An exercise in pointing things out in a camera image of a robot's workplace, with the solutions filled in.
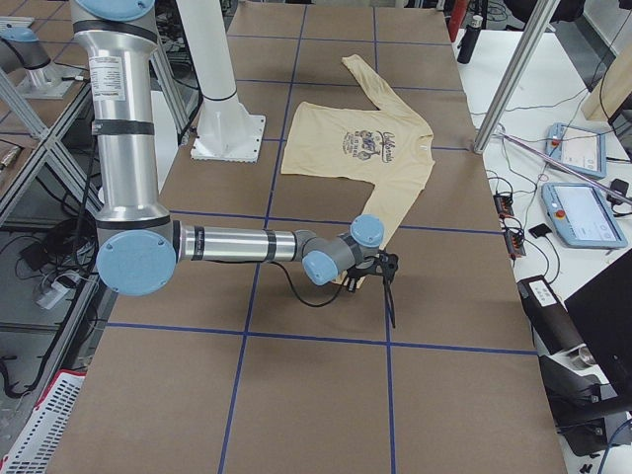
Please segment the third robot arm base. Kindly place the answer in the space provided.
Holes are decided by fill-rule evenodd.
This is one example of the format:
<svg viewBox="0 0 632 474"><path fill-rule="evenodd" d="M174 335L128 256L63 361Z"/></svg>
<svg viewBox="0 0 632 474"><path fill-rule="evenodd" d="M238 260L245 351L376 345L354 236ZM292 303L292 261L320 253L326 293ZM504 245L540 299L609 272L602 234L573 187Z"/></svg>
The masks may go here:
<svg viewBox="0 0 632 474"><path fill-rule="evenodd" d="M80 67L54 62L28 27L10 27L1 32L1 70L6 74L19 70L26 73L17 90L27 99L60 100L72 84L85 81Z"/></svg>

